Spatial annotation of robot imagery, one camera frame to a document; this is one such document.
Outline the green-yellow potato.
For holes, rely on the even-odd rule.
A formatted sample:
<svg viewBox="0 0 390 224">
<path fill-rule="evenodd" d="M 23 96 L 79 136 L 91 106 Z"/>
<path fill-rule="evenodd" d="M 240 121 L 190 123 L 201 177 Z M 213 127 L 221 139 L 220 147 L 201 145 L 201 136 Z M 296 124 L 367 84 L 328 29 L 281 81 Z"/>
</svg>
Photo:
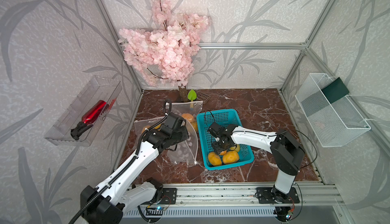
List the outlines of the green-yellow potato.
<svg viewBox="0 0 390 224">
<path fill-rule="evenodd" d="M 235 151 L 235 152 L 239 152 L 240 151 L 240 145 L 239 144 L 236 144 L 235 146 L 231 147 L 230 148 L 230 151 Z"/>
</svg>

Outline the clear zipper bag with dots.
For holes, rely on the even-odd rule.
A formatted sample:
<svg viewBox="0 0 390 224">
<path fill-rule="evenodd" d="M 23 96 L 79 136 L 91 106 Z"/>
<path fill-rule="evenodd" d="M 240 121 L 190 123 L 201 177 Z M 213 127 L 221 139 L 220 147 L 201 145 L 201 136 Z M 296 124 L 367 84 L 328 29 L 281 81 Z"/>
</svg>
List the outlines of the clear zipper bag with dots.
<svg viewBox="0 0 390 224">
<path fill-rule="evenodd" d="M 145 129 L 149 128 L 150 126 L 156 124 L 157 122 L 160 122 L 164 117 L 155 117 L 150 119 L 144 119 L 144 120 L 136 120 L 134 122 L 135 127 L 135 134 L 136 134 L 136 141 L 138 141 L 141 134 L 144 132 Z M 155 128 L 159 128 L 161 125 L 161 122 L 155 126 Z"/>
</svg>

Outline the large brown potato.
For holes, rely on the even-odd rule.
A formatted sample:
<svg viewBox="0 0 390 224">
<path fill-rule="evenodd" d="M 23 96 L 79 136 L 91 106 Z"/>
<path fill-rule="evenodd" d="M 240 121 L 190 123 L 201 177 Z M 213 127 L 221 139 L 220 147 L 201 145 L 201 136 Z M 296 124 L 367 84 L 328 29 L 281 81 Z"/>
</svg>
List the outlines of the large brown potato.
<svg viewBox="0 0 390 224">
<path fill-rule="evenodd" d="M 239 154 L 236 151 L 229 151 L 222 157 L 222 162 L 225 165 L 236 163 L 240 160 Z"/>
</svg>

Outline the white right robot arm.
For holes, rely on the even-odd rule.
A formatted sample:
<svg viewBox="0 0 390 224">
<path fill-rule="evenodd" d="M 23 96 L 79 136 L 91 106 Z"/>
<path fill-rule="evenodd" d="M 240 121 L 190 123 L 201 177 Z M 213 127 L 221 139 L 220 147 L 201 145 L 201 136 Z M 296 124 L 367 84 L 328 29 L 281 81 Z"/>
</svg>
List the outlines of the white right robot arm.
<svg viewBox="0 0 390 224">
<path fill-rule="evenodd" d="M 304 148 L 289 131 L 261 132 L 237 124 L 223 127 L 214 122 L 207 132 L 215 139 L 212 147 L 218 154 L 239 144 L 271 153 L 278 167 L 271 196 L 288 199 L 296 176 L 301 169 L 305 168 L 302 163 L 306 155 Z"/>
</svg>

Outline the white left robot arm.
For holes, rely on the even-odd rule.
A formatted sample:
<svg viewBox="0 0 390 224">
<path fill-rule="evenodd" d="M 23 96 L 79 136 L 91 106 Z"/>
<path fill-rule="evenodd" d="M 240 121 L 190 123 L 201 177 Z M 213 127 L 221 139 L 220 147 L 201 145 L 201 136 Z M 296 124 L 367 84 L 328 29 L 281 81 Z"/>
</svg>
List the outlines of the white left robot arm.
<svg viewBox="0 0 390 224">
<path fill-rule="evenodd" d="M 146 182 L 125 193 L 139 174 L 163 151 L 188 139 L 186 120 L 180 115 L 167 113 L 139 137 L 137 148 L 132 155 L 109 177 L 96 187 L 88 185 L 80 195 L 80 210 L 70 220 L 71 224 L 83 218 L 88 224 L 118 224 L 124 211 L 150 201 L 157 187 Z"/>
</svg>

